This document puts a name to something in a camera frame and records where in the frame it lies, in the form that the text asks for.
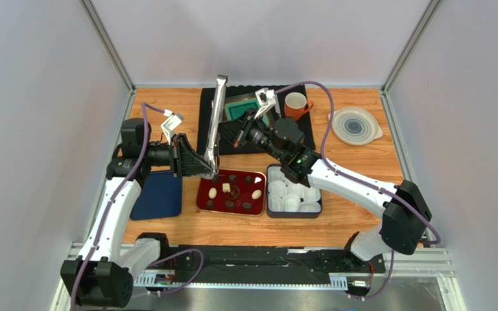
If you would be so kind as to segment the metal serving tongs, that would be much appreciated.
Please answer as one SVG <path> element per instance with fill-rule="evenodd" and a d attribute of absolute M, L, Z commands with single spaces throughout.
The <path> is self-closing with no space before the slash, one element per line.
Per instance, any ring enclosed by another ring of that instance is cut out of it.
<path fill-rule="evenodd" d="M 227 81 L 227 75 L 217 76 L 207 143 L 204 151 L 204 161 L 208 164 L 209 170 L 202 176 L 204 179 L 213 179 L 219 173 L 219 124 L 222 121 L 224 112 Z"/>

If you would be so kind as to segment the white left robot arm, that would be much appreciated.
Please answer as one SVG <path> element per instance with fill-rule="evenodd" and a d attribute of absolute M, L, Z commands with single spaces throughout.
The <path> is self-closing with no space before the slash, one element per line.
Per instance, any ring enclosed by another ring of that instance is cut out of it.
<path fill-rule="evenodd" d="M 65 260 L 60 270 L 71 298 L 79 306 L 125 307 L 134 281 L 161 257 L 164 235 L 145 233 L 122 253 L 122 240 L 131 211 L 142 193 L 152 167 L 169 167 L 174 176 L 214 178 L 219 171 L 218 124 L 212 122 L 207 150 L 199 155 L 184 134 L 167 144 L 150 141 L 151 126 L 143 118 L 121 126 L 121 143 L 106 169 L 104 200 L 88 238 L 77 257 Z"/>

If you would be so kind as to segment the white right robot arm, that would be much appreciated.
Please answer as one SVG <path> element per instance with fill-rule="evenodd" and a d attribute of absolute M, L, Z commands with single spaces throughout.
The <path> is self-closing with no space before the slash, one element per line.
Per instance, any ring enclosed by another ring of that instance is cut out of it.
<path fill-rule="evenodd" d="M 336 194 L 380 218 L 379 225 L 355 233 L 346 244 L 355 258 L 369 261 L 390 250 L 412 255 L 421 243 L 432 214 L 412 181 L 383 182 L 330 162 L 304 145 L 305 136 L 292 118 L 268 126 L 250 110 L 220 123 L 218 131 L 235 148 L 249 144 L 278 160 L 291 182 Z"/>

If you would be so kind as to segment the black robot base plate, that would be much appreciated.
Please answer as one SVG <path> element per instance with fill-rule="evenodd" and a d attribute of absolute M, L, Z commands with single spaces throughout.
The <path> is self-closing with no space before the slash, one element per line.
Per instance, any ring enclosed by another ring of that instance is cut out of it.
<path fill-rule="evenodd" d="M 170 247 L 166 254 L 178 257 L 155 265 L 161 280 L 182 284 L 327 285 L 335 273 L 371 274 L 387 271 L 383 257 L 369 263 L 351 263 L 348 252 L 264 246 Z"/>

